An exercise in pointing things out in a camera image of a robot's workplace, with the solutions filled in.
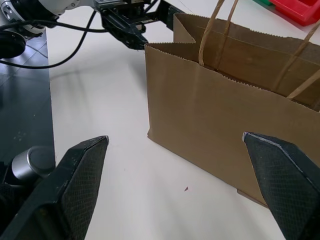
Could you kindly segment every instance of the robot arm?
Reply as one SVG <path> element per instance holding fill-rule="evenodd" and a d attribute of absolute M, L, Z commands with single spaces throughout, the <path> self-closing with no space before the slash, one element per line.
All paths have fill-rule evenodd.
<path fill-rule="evenodd" d="M 0 27 L 13 22 L 49 20 L 55 22 L 66 10 L 90 6 L 101 14 L 102 26 L 116 39 L 134 50 L 143 50 L 148 41 L 143 37 L 145 24 L 161 21 L 173 29 L 173 16 L 181 10 L 164 0 L 155 12 L 145 5 L 151 0 L 0 0 Z M 24 25 L 0 31 L 0 59 L 22 54 L 26 41 L 42 35 L 46 27 L 55 25 Z"/>

